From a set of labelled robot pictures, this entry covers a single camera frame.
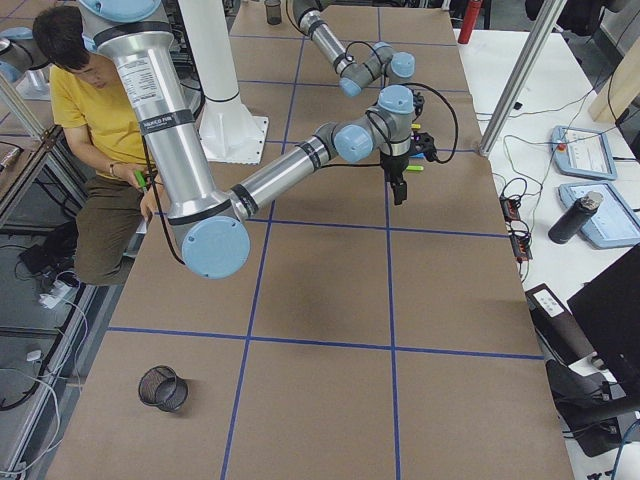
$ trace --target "green object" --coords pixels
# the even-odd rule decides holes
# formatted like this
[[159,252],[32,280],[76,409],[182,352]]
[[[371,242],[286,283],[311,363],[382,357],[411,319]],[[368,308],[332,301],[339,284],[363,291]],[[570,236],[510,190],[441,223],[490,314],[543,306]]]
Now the green object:
[[140,170],[135,170],[134,175],[136,176],[136,180],[138,180],[138,185],[140,185],[140,188],[142,188],[142,191],[144,193],[147,193],[147,182],[144,179],[144,176],[142,175],[142,172]]

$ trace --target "khaki pants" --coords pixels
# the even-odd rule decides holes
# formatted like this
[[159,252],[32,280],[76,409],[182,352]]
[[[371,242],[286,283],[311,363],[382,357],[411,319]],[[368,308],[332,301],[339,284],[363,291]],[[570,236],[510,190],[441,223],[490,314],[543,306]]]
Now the khaki pants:
[[76,275],[91,285],[122,284],[133,266],[133,259],[123,254],[142,220],[142,193],[100,176],[86,187],[89,198],[76,217]]

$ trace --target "man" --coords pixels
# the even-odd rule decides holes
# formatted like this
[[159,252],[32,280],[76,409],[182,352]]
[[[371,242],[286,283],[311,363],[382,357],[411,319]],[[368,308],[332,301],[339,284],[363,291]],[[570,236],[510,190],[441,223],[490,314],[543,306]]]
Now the man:
[[138,122],[113,62],[85,49],[76,7],[44,10],[33,35],[54,64],[54,121],[73,154],[97,174],[86,184],[89,198],[76,218],[76,275],[94,285],[124,283],[133,265],[125,249],[142,218],[157,211],[152,189],[143,194],[134,173],[147,173]]

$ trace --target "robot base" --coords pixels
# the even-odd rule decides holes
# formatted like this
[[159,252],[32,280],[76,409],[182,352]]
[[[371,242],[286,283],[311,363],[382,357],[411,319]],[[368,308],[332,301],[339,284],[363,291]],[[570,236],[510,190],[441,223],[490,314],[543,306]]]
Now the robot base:
[[51,100],[49,84],[40,70],[27,74],[16,85],[16,91],[24,100]]
[[236,116],[224,112],[207,112],[200,126],[202,148],[210,162],[258,164],[269,127],[268,117],[253,117],[242,105],[246,114]]

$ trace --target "mesh pencil holder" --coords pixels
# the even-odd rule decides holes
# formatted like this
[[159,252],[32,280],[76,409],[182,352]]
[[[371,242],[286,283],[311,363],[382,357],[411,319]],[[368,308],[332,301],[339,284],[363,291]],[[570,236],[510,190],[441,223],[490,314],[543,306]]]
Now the mesh pencil holder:
[[187,399],[187,382],[172,368],[158,365],[150,369],[140,379],[138,396],[140,401],[163,412],[175,412]]

